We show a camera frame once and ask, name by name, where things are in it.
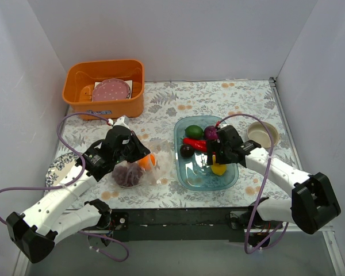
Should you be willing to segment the yellow lemon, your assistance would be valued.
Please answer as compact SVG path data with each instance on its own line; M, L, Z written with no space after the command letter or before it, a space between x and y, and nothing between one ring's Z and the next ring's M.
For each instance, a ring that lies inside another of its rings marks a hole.
M227 166L225 164L213 164L210 166L212 173L218 176L225 174Z

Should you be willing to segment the orange fruit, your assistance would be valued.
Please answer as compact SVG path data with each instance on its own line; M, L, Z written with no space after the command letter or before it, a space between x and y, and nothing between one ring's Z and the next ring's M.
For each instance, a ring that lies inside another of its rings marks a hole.
M150 171L156 166L156 157L149 154L138 161L138 165L145 171Z

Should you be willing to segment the red chili pepper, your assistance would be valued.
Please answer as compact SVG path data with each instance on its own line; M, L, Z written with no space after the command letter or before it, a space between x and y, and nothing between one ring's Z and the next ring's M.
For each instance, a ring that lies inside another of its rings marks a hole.
M184 138L183 143L192 146L195 150L207 152L206 140L195 140L191 138Z

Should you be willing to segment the dark red grape bunch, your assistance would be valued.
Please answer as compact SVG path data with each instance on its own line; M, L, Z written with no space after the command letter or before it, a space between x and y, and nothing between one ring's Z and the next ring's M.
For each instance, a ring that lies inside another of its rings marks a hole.
M143 169L136 163L128 166L116 166L112 172L112 178L120 187L129 188L137 186L143 176Z

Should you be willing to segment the clear zip top bag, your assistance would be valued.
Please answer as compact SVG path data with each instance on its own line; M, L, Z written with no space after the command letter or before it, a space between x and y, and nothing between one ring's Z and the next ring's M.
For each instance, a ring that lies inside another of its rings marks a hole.
M170 173L174 157L169 142L158 139L144 145L150 150L150 154L133 163L123 161L117 164L108 176L111 187L128 190L155 185Z

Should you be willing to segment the green lime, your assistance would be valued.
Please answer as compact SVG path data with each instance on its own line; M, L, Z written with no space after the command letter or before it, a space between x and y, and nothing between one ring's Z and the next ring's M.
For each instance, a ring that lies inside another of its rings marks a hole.
M204 136L203 129L198 125L190 125L185 129L186 137L199 140Z

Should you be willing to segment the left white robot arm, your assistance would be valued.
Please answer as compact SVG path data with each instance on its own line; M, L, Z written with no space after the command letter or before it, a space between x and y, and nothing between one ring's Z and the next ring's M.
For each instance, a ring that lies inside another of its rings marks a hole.
M46 258L55 245L85 228L104 230L112 211L101 200L85 202L69 214L64 211L121 162L136 162L150 153L127 126L108 130L105 139L93 143L77 159L62 181L32 207L11 213L6 219L9 236L31 263Z

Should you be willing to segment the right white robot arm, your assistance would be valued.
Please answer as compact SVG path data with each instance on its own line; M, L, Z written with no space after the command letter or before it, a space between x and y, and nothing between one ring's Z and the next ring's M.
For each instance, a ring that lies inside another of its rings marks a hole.
M313 234L341 214L330 180L323 173L312 175L270 156L257 142L243 141L231 125L217 126L216 133L218 139L207 142L208 164L240 164L288 195L286 200L264 197L252 204L248 220L254 228L279 221Z

